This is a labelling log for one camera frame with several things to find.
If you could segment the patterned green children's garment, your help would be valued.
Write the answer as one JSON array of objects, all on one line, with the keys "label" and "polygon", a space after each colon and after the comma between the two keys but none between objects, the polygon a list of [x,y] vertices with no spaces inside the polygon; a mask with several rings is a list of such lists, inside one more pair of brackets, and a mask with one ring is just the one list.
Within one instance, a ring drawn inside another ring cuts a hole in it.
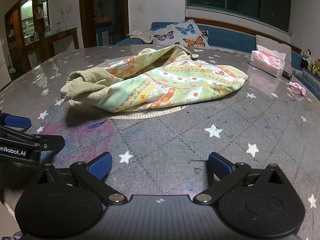
[{"label": "patterned green children's garment", "polygon": [[145,48],[108,67],[72,72],[60,90],[74,100],[107,112],[134,112],[219,99],[248,79],[230,65],[199,60],[180,45]]}]

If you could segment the dark wooden side table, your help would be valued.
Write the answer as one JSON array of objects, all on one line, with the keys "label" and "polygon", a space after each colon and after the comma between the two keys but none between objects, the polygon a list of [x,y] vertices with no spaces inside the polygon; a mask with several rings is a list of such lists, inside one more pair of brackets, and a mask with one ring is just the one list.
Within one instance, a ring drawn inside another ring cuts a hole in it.
[{"label": "dark wooden side table", "polygon": [[21,48],[21,53],[28,55],[32,50],[37,50],[40,56],[40,61],[44,62],[56,55],[54,44],[61,44],[67,38],[72,38],[75,49],[79,49],[79,41],[77,28],[67,29],[56,34],[40,38],[37,41],[24,45]]}]

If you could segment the wooden display cabinet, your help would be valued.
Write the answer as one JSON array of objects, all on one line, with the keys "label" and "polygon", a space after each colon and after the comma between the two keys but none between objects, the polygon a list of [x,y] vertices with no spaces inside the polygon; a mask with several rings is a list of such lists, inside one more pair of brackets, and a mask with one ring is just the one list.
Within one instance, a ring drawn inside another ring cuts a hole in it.
[{"label": "wooden display cabinet", "polygon": [[48,0],[18,0],[4,15],[12,67],[22,75],[41,63],[41,44],[50,27]]}]

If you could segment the pink hair scrunchie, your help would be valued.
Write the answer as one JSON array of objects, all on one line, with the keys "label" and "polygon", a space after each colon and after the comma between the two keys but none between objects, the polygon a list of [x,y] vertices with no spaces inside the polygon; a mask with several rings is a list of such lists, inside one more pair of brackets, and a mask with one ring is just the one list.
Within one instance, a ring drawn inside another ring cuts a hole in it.
[{"label": "pink hair scrunchie", "polygon": [[301,96],[306,96],[306,89],[297,82],[289,82],[289,88]]}]

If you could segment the small black remote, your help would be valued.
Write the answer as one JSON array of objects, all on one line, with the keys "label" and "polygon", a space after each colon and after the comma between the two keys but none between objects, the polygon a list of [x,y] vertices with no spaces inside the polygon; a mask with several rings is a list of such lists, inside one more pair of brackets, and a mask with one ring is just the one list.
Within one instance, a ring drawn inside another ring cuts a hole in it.
[{"label": "small black remote", "polygon": [[282,73],[282,76],[288,80],[292,79],[292,74],[290,72],[288,72],[287,70],[284,70]]}]

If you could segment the pink tissue box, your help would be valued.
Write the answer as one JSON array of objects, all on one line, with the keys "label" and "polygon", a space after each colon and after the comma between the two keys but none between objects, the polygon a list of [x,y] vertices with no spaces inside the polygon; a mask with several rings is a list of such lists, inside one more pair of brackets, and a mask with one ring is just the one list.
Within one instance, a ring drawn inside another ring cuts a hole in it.
[{"label": "pink tissue box", "polygon": [[274,77],[282,76],[286,54],[260,45],[256,45],[256,48],[256,50],[251,52],[249,64]]}]

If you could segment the blue sofa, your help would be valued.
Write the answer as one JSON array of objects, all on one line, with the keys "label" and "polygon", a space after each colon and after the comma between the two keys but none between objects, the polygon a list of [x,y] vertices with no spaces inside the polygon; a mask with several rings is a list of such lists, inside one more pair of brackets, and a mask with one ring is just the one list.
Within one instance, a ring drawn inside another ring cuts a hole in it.
[{"label": "blue sofa", "polygon": [[[246,53],[250,53],[255,48],[255,35],[211,25],[199,25],[199,28],[208,31],[208,43],[210,46],[234,49]],[[300,67],[301,61],[302,56],[298,52],[298,49],[291,46],[291,66],[297,71],[296,76],[309,85],[319,85],[319,77],[305,68],[302,69]]]}]

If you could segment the beige cushion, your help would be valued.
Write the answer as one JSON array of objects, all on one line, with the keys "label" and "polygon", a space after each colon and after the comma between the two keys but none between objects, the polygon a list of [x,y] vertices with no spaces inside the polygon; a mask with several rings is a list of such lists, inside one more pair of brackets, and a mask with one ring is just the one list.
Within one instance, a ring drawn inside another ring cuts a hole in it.
[{"label": "beige cushion", "polygon": [[260,35],[255,36],[256,45],[263,46],[269,50],[276,50],[279,53],[285,53],[285,63],[291,64],[292,56],[291,56],[291,47],[284,43],[279,43],[270,38],[266,38]]}]

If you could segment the orange plush toy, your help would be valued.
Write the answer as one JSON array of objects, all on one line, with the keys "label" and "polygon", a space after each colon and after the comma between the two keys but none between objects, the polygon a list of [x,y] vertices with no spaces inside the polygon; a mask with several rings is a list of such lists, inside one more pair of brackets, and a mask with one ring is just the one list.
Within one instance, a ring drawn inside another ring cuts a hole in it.
[{"label": "orange plush toy", "polygon": [[320,77],[320,60],[317,59],[310,67],[310,71],[313,75]]}]

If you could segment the panda plush toy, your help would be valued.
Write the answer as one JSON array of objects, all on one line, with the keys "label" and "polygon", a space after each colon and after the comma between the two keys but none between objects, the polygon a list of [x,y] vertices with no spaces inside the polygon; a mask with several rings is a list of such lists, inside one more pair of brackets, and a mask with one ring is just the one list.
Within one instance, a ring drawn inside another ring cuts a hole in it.
[{"label": "panda plush toy", "polygon": [[302,60],[300,63],[301,68],[307,68],[311,63],[311,50],[309,48],[301,51]]}]

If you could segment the cream cloth on sofa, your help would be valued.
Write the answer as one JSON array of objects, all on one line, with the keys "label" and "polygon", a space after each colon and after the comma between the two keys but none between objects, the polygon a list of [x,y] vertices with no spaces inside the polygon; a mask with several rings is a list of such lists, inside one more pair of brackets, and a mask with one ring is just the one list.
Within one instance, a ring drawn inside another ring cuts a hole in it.
[{"label": "cream cloth on sofa", "polygon": [[138,31],[134,30],[127,34],[130,39],[139,39],[143,41],[144,44],[150,44],[153,39],[152,33],[149,31]]}]

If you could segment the butterfly print pillow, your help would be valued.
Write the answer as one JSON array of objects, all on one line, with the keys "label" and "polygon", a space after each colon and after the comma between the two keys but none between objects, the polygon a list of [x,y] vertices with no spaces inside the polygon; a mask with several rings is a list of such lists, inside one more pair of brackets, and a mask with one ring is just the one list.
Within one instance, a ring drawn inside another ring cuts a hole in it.
[{"label": "butterfly print pillow", "polygon": [[209,49],[208,33],[202,31],[194,20],[163,25],[150,31],[153,44],[173,45],[196,49]]}]

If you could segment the dark wooden doorway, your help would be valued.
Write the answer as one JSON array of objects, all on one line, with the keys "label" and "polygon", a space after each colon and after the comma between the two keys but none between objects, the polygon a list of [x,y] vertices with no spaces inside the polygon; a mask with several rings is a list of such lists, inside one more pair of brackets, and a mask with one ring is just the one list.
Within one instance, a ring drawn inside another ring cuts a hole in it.
[{"label": "dark wooden doorway", "polygon": [[84,47],[115,45],[129,33],[128,0],[79,0]]}]

